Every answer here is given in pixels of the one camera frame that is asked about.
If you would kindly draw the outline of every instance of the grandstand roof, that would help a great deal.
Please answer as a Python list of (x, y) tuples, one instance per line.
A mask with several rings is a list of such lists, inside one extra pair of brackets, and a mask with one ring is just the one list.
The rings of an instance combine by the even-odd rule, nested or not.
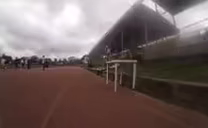
[(206, 0), (153, 0), (164, 9), (175, 15), (194, 4), (204, 2)]
[(178, 29), (161, 15), (143, 4), (135, 4), (125, 15), (103, 36), (92, 49), (90, 55), (104, 54), (105, 45), (121, 49), (121, 32), (124, 33), (126, 48), (135, 49), (145, 43), (145, 26), (148, 27), (148, 41), (174, 35)]

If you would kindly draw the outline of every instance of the crowd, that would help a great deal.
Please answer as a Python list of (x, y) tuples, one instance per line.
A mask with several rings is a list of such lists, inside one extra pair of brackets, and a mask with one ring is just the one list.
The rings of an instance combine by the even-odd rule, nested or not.
[[(5, 57), (0, 58), (0, 69), (6, 70), (8, 67), (14, 66), (15, 69), (31, 69), (32, 65), (32, 58), (15, 58), (13, 61), (7, 60)], [(49, 67), (49, 60), (43, 56), (40, 59), (40, 62), (37, 63), (37, 65), (40, 65), (42, 67), (42, 70), (45, 70)]]

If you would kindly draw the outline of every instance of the person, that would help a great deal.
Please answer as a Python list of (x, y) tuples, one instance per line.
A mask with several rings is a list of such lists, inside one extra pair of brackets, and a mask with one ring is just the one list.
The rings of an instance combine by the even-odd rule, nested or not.
[(106, 48), (105, 48), (105, 52), (106, 52), (107, 60), (110, 60), (111, 49), (107, 45), (106, 45)]
[(43, 67), (43, 71), (44, 71), (45, 68), (46, 68), (46, 58), (45, 58), (44, 55), (43, 55), (43, 57), (42, 57), (42, 67)]
[(14, 60), (14, 64), (15, 64), (15, 69), (19, 68), (19, 59), (16, 57)]
[(27, 59), (26, 63), (27, 63), (27, 69), (31, 69), (31, 59)]
[(22, 65), (22, 68), (25, 67), (25, 61), (24, 61), (24, 59), (21, 59), (21, 65)]
[(1, 58), (1, 69), (6, 70), (6, 65), (5, 65), (6, 60), (4, 58)]

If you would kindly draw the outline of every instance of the racetrack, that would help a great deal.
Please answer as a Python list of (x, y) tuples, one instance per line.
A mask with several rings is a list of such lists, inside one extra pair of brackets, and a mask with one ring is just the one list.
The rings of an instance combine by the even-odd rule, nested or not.
[(0, 128), (208, 128), (208, 118), (62, 67), (0, 71)]

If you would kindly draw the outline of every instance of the grandstand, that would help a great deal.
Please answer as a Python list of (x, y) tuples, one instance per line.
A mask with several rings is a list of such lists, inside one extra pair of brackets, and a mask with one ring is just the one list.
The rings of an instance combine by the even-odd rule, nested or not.
[[(137, 53), (142, 48), (148, 60), (204, 54), (208, 52), (203, 44), (208, 42), (208, 9), (201, 8), (206, 7), (208, 0), (138, 1), (91, 50), (90, 58), (100, 59), (105, 45), (113, 53), (125, 49)], [(183, 18), (189, 13), (195, 15), (192, 20)]]
[[(208, 0), (138, 1), (91, 50), (94, 66), (106, 45), (114, 59), (138, 60), (137, 90), (208, 114)], [(121, 70), (131, 82), (131, 68)]]

